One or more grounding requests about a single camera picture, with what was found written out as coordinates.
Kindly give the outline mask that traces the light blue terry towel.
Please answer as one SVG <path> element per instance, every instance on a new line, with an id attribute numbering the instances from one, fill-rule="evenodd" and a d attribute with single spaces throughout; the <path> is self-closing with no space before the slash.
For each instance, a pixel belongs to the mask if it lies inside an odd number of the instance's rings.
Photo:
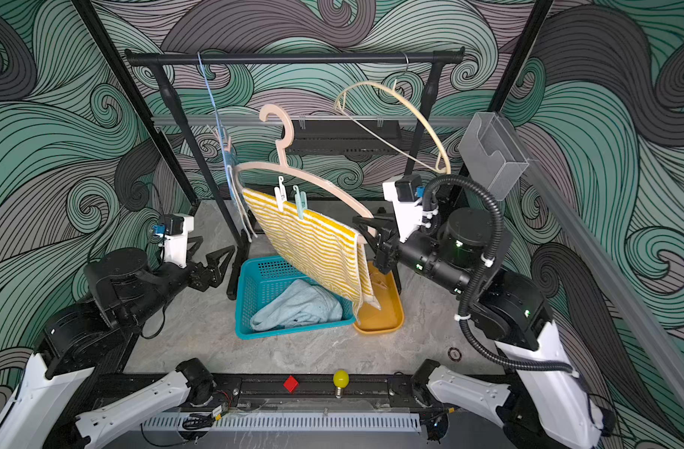
<path id="1" fill-rule="evenodd" d="M 282 294 L 256 312 L 249 320 L 250 327 L 268 331 L 281 327 L 306 327 L 338 322 L 343 317 L 339 300 L 319 285 L 304 280 L 294 281 Z"/>

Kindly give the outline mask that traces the mint green clothespin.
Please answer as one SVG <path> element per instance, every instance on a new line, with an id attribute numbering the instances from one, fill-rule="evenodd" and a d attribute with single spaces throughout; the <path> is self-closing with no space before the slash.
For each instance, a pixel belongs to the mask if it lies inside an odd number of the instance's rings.
<path id="1" fill-rule="evenodd" d="M 306 192 L 304 192 L 298 185 L 293 186 L 294 202 L 299 220 L 304 220 L 305 212 L 308 209 L 308 201 Z"/>

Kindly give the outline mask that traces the yellow striped towel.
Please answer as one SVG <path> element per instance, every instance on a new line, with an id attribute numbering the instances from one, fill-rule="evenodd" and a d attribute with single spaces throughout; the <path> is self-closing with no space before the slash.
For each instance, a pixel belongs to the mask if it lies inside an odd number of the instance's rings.
<path id="1" fill-rule="evenodd" d="M 300 215 L 290 202 L 279 209 L 276 198 L 262 192 L 245 188 L 243 195 L 274 250 L 295 269 L 349 300 L 353 314 L 365 304 L 381 308 L 358 231 L 315 211 Z"/>

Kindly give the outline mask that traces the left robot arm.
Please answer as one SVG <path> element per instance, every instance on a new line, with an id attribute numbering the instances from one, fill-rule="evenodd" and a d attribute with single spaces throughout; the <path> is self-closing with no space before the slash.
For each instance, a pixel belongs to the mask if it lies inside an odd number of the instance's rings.
<path id="1" fill-rule="evenodd" d="M 233 255 L 229 246 L 207 254 L 204 263 L 150 269 L 143 250 L 123 248 L 88 264 L 88 295 L 47 321 L 20 385 L 0 412 L 0 448 L 102 448 L 173 407 L 209 405 L 216 393 L 213 374 L 192 358 L 110 405 L 62 418 L 104 357 L 141 335 L 147 320 L 184 289 L 220 286 Z"/>

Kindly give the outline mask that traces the cream plastic hanger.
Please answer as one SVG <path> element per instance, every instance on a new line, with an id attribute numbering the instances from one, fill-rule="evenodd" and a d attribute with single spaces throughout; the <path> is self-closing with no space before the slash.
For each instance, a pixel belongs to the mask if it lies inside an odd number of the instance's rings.
<path id="1" fill-rule="evenodd" d="M 393 80 L 392 86 L 387 86 L 385 84 L 381 84 L 378 82 L 371 82 L 371 80 L 365 80 L 364 82 L 357 82 L 355 84 L 351 84 L 336 97 L 334 101 L 334 108 L 343 116 L 347 117 L 347 119 L 353 121 L 353 123 L 356 123 L 356 125 L 358 125 L 361 129 L 366 131 L 368 134 L 377 138 L 382 143 L 387 145 L 389 148 L 393 149 L 394 151 L 397 151 L 397 153 L 400 153 L 400 155 L 405 155 L 405 157 L 407 157 L 410 161 L 407 168 L 405 169 L 405 174 L 410 174 L 414 170 L 416 164 L 419 164 L 424 168 L 432 170 L 437 174 L 449 175 L 452 173 L 452 163 L 450 162 L 449 156 L 442 143 L 442 140 L 437 136 L 437 133 L 430 125 L 428 118 L 431 114 L 431 110 L 433 108 L 433 105 L 435 104 L 435 101 L 437 101 L 439 80 L 441 77 L 441 73 L 444 69 L 444 66 L 451 63 L 456 63 L 457 60 L 460 59 L 462 56 L 463 49 L 461 49 L 457 54 L 455 54 L 454 52 L 452 52 L 451 54 L 443 54 L 442 52 L 439 52 L 437 54 L 436 52 L 433 52 L 430 61 L 424 61 L 424 64 L 431 65 L 431 69 L 429 72 L 428 80 L 426 84 L 424 84 L 422 100 L 420 101 L 420 107 L 422 108 L 421 110 L 418 110 L 403 95 L 397 93 L 397 79 Z M 381 138 L 381 136 L 379 136 L 376 132 L 373 132 L 369 127 L 363 125 L 358 119 L 353 118 L 350 114 L 347 113 L 347 95 L 353 90 L 364 86 L 375 88 L 388 95 L 388 97 L 393 97 L 399 104 L 403 105 L 417 119 L 415 136 L 413 138 L 412 146 L 408 153 L 404 153 L 401 149 L 392 145 L 387 140 L 384 140 L 384 138 Z M 422 139 L 422 129 L 425 129 L 428 132 L 435 146 L 437 146 L 437 162 L 435 162 L 434 167 L 425 164 L 416 157 L 416 155 L 419 152 L 420 140 Z"/>

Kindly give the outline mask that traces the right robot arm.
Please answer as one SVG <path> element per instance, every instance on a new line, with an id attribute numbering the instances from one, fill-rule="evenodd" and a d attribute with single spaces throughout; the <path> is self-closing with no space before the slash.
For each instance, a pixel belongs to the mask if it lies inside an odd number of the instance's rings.
<path id="1" fill-rule="evenodd" d="M 504 370 L 471 376 L 428 359 L 411 379 L 430 440 L 464 410 L 504 432 L 518 448 L 593 448 L 611 436 L 613 411 L 597 406 L 561 340 L 547 301 L 527 276 L 503 268 L 512 243 L 495 196 L 462 175 L 384 183 L 390 214 L 354 226 L 381 273 L 399 266 L 456 297 L 454 321 L 466 341 Z"/>

